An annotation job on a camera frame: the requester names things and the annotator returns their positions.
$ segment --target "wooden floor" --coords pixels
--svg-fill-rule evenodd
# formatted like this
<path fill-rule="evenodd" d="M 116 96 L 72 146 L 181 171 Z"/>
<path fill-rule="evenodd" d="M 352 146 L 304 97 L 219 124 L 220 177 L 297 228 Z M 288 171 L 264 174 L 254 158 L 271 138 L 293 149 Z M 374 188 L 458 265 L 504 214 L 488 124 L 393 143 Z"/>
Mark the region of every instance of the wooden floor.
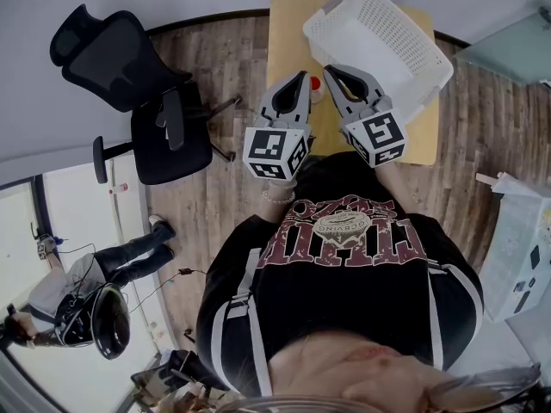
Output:
<path fill-rule="evenodd" d="M 265 91 L 268 17 L 208 23 L 153 38 L 164 62 L 191 71 L 204 102 L 215 105 L 239 93 L 244 102 L 209 125 L 211 139 L 237 152 L 235 163 L 217 157 L 200 173 L 148 188 L 151 213 L 166 217 L 178 237 L 176 259 L 160 271 L 166 280 L 178 268 L 207 271 L 236 224 L 256 209 L 263 183 L 239 162 L 245 128 Z M 451 58 L 456 48 L 438 41 Z M 474 180 L 476 172 L 506 171 L 532 183 L 551 175 L 551 91 L 521 88 L 478 67 L 452 59 L 455 74 L 440 94 L 438 156 L 432 167 L 400 168 L 422 213 L 442 224 L 463 255 L 480 269 L 498 217 L 499 196 Z M 163 287 L 172 326 L 181 347 L 195 328 L 204 276 L 177 277 Z"/>

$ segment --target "mesh backrest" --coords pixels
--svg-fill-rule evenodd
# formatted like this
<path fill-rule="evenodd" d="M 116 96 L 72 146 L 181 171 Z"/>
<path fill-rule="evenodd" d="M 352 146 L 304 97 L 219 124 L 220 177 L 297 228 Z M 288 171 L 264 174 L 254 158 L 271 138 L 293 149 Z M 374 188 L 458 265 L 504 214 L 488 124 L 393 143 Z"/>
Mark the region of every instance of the mesh backrest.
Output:
<path fill-rule="evenodd" d="M 98 21 L 80 7 L 55 34 L 51 55 L 63 76 L 121 112 L 189 79 L 168 69 L 138 19 L 120 11 Z"/>

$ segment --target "dark pants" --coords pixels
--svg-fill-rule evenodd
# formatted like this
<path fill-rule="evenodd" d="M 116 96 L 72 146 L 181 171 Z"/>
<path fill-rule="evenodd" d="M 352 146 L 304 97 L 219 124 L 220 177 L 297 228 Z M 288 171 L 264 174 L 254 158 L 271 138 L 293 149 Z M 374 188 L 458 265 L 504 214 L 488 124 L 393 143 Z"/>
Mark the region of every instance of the dark pants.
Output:
<path fill-rule="evenodd" d="M 129 281 L 153 274 L 172 260 L 174 258 L 172 253 L 163 243 L 171 240 L 174 236 L 174 231 L 168 225 L 159 223 L 155 225 L 150 234 L 135 238 L 121 246 L 97 251 L 95 258 L 102 269 L 105 280 L 123 287 Z M 153 250 L 153 252 L 146 259 L 120 268 L 149 250 Z"/>

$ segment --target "red lid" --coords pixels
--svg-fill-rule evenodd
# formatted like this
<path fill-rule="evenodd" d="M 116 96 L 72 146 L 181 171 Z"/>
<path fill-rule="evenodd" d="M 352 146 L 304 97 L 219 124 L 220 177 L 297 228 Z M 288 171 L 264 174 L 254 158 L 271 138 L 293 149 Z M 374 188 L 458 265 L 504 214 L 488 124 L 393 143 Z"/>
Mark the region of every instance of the red lid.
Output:
<path fill-rule="evenodd" d="M 312 90 L 317 90 L 321 87 L 321 81 L 318 77 L 310 77 L 310 83 L 312 85 Z"/>

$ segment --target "white marker cube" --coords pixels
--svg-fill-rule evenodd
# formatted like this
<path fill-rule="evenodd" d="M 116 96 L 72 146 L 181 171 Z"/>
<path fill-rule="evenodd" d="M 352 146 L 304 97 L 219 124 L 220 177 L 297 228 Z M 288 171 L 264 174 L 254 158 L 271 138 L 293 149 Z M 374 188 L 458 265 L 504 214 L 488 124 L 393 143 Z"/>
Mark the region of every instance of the white marker cube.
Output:
<path fill-rule="evenodd" d="M 253 176 L 291 181 L 306 159 L 304 130 L 247 127 L 243 162 Z"/>
<path fill-rule="evenodd" d="M 406 153 L 407 133 L 397 108 L 351 122 L 345 128 L 350 144 L 372 168 Z"/>

